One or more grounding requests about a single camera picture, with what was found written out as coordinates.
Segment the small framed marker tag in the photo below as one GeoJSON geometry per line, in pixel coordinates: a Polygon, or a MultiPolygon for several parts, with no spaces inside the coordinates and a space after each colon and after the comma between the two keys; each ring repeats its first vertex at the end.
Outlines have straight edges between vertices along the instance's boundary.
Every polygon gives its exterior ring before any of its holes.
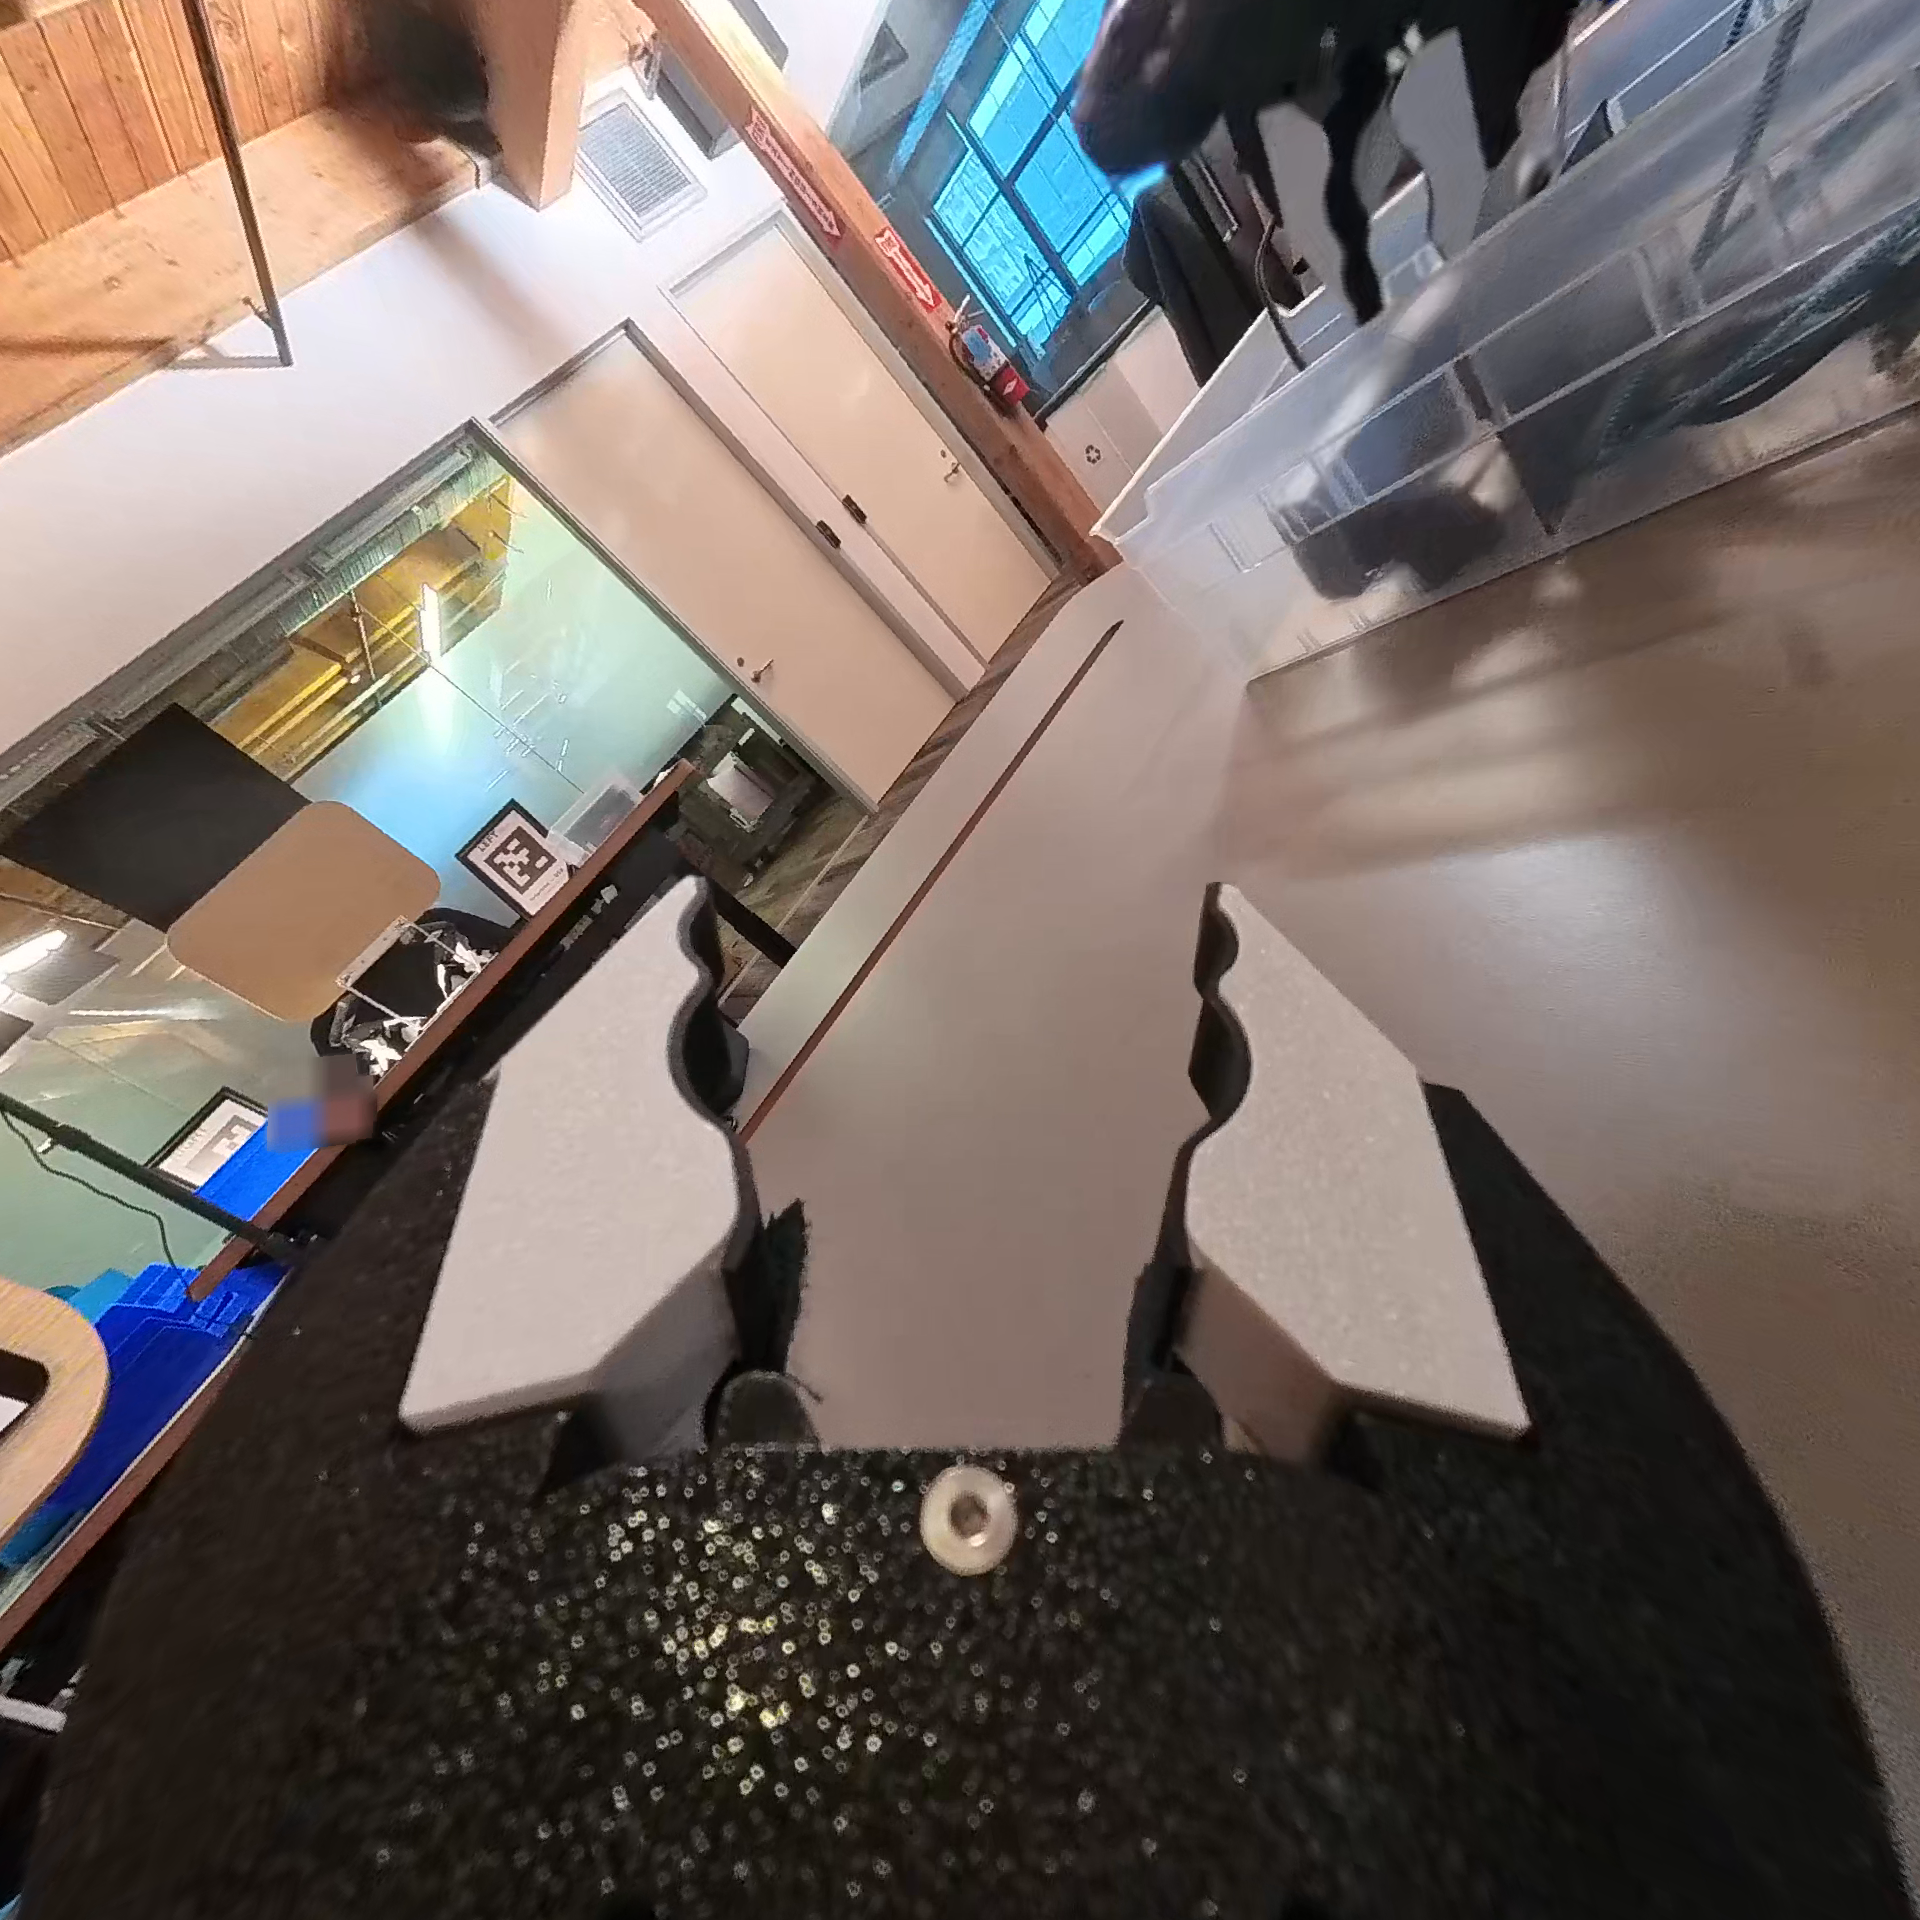
{"type": "Polygon", "coordinates": [[[211,1092],[156,1150],[149,1178],[173,1188],[202,1188],[250,1136],[265,1128],[265,1108],[239,1092],[211,1092]]]}

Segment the wall vent grille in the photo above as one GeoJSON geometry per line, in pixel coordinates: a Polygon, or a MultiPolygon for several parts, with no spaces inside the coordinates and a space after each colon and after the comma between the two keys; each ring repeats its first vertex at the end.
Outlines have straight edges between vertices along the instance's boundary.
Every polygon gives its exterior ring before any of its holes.
{"type": "Polygon", "coordinates": [[[701,184],[675,157],[633,93],[601,93],[581,119],[581,175],[633,241],[701,205],[701,184]]]}

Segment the clear acrylic stand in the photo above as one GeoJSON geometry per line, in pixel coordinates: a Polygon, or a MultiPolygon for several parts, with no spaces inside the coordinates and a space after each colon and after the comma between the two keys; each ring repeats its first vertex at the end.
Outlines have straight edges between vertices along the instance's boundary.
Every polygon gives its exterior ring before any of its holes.
{"type": "Polygon", "coordinates": [[[408,926],[323,1018],[314,1052],[408,1052],[443,1002],[443,916],[408,926]]]}

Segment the stack of dark blue bins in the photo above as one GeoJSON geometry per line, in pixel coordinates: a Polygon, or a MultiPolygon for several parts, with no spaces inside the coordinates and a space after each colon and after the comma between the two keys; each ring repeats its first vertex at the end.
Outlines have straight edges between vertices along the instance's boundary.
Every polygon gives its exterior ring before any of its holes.
{"type": "Polygon", "coordinates": [[[102,1271],[72,1297],[72,1307],[102,1336],[108,1404],[77,1450],[77,1469],[48,1490],[48,1502],[0,1546],[0,1569],[23,1573],[58,1555],[127,1471],[129,1455],[181,1421],[181,1404],[228,1365],[228,1349],[258,1326],[279,1271],[239,1261],[228,1289],[188,1305],[194,1271],[102,1271]]]}

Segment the brown edged desk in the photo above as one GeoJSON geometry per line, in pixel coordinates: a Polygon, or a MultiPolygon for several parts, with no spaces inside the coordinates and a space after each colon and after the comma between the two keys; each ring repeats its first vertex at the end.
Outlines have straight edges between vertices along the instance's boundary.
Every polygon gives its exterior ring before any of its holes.
{"type": "Polygon", "coordinates": [[[235,1271],[279,1261],[347,1227],[347,1218],[383,1181],[383,1170],[422,1136],[422,1124],[472,1092],[597,956],[689,870],[663,841],[699,759],[675,759],[633,814],[553,883],[538,916],[422,1024],[422,1045],[377,1085],[377,1136],[314,1150],[265,1207],[270,1244],[228,1241],[188,1305],[211,1305],[235,1271]]]}

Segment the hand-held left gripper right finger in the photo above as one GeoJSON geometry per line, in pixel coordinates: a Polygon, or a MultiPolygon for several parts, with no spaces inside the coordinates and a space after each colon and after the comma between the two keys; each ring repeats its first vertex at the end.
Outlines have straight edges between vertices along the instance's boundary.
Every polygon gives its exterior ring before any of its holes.
{"type": "Polygon", "coordinates": [[[1234,893],[1201,905],[1190,1092],[1128,1305],[1128,1441],[1322,1455],[1349,1414],[1524,1433],[1421,1063],[1234,893]]]}

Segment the blue plastic bin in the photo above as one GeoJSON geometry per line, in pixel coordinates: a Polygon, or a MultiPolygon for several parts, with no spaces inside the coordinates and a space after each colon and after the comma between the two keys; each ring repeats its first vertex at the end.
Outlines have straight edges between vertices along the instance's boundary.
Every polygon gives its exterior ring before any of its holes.
{"type": "Polygon", "coordinates": [[[291,1188],[291,1178],[294,1178],[303,1162],[314,1162],[314,1150],[270,1150],[265,1128],[258,1128],[239,1150],[228,1150],[228,1170],[211,1170],[211,1178],[194,1181],[194,1202],[265,1225],[270,1188],[291,1188]]]}

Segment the clear plastic bin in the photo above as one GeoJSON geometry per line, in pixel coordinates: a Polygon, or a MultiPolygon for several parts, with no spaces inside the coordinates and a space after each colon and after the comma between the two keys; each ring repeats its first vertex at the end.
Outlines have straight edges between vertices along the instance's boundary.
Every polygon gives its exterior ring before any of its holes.
{"type": "Polygon", "coordinates": [[[1257,325],[1108,539],[1246,673],[1914,416],[1914,10],[1605,10],[1524,106],[1499,221],[1441,259],[1368,209],[1378,325],[1257,325]],[[1450,591],[1305,595],[1266,503],[1450,474],[1504,506],[1450,591]]]}

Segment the tan rounded board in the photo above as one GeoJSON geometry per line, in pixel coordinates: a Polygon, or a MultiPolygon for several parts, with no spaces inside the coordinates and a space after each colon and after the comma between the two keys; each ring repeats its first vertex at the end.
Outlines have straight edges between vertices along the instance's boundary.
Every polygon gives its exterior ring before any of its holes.
{"type": "Polygon", "coordinates": [[[366,814],[314,800],[250,846],[181,926],[173,963],[265,1018],[323,1018],[396,926],[435,905],[435,870],[366,814]]]}

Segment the black wall panel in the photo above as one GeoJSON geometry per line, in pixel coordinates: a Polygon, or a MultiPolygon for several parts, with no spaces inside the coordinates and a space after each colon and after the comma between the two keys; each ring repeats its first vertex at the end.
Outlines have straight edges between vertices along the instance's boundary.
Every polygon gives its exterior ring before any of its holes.
{"type": "Polygon", "coordinates": [[[303,794],[258,766],[211,721],[156,702],[127,745],[8,825],[0,853],[173,931],[294,804],[303,794]]]}

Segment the red fire extinguisher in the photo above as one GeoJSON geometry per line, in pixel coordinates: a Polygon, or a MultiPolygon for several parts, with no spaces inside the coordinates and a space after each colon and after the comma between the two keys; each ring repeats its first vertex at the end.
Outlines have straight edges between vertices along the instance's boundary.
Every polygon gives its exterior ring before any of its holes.
{"type": "Polygon", "coordinates": [[[970,312],[970,299],[949,312],[949,360],[1005,411],[1028,411],[1018,360],[998,348],[998,333],[970,312]]]}

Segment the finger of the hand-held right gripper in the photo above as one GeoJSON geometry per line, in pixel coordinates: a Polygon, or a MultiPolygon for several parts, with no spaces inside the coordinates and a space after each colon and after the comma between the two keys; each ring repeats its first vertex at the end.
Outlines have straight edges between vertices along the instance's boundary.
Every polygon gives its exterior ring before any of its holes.
{"type": "Polygon", "coordinates": [[[1476,253],[1476,237],[1499,221],[1504,175],[1478,157],[1463,37],[1432,33],[1391,93],[1388,119],[1426,175],[1426,237],[1441,259],[1476,253]]]}
{"type": "Polygon", "coordinates": [[[1378,325],[1368,209],[1388,196],[1388,93],[1266,106],[1258,157],[1280,184],[1285,241],[1349,307],[1378,325]]]}

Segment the white double door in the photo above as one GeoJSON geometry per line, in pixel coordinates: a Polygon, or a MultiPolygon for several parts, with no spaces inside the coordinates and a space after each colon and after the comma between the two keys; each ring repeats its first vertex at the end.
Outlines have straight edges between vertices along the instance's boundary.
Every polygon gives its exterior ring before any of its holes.
{"type": "Polygon", "coordinates": [[[771,209],[663,299],[949,638],[998,655],[1040,600],[1051,558],[797,221],[771,209]]]}
{"type": "Polygon", "coordinates": [[[847,800],[876,804],[957,691],[633,325],[531,388],[493,439],[847,800]]]}

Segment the large framed marker tag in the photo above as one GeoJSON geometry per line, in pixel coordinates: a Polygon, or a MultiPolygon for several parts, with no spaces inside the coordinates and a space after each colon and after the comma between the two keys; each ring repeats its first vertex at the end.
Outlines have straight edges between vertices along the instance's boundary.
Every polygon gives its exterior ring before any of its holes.
{"type": "Polygon", "coordinates": [[[570,883],[570,853],[518,800],[504,800],[457,861],[528,926],[570,883]]]}

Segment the black usb hub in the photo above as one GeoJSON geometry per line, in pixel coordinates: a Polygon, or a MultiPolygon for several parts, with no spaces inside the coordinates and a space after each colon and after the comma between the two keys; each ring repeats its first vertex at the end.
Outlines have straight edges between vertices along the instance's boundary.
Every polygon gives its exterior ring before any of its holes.
{"type": "Polygon", "coordinates": [[[1499,450],[1476,450],[1450,474],[1402,479],[1378,503],[1343,506],[1322,485],[1300,503],[1266,503],[1266,524],[1285,532],[1305,595],[1353,600],[1388,575],[1412,575],[1421,591],[1450,591],[1504,539],[1504,506],[1476,485],[1499,474],[1499,450]]]}

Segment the white recycling cabinet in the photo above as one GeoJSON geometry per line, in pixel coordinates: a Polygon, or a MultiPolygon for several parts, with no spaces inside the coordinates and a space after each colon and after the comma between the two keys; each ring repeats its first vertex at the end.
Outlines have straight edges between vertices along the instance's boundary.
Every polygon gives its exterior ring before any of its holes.
{"type": "Polygon", "coordinates": [[[1108,515],[1190,397],[1190,360],[1168,312],[1147,307],[1136,333],[1088,375],[1075,375],[1075,393],[1059,393],[1040,430],[1108,515]]]}

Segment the black chair with jacket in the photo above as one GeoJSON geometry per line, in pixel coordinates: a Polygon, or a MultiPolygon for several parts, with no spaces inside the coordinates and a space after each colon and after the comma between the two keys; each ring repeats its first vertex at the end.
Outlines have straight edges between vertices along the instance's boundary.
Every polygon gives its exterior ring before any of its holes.
{"type": "Polygon", "coordinates": [[[1122,276],[1176,333],[1190,388],[1209,388],[1258,325],[1266,205],[1234,157],[1176,157],[1136,188],[1122,276]]]}

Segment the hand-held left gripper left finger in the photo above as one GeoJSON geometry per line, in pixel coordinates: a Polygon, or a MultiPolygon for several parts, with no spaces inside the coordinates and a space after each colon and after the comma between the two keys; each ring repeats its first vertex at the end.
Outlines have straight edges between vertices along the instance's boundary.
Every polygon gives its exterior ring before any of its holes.
{"type": "Polygon", "coordinates": [[[809,1450],[809,1207],[757,1207],[734,1101],[718,916],[681,877],[493,1063],[396,1428],[567,1414],[620,1469],[809,1450]]]}

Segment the black wall device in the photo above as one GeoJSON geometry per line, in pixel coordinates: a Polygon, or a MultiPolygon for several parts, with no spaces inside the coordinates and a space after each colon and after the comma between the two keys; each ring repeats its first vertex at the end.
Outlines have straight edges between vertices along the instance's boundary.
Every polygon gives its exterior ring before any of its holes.
{"type": "Polygon", "coordinates": [[[732,113],[711,113],[711,93],[689,75],[681,56],[659,56],[659,106],[663,106],[663,119],[689,135],[699,157],[734,151],[732,113]]]}

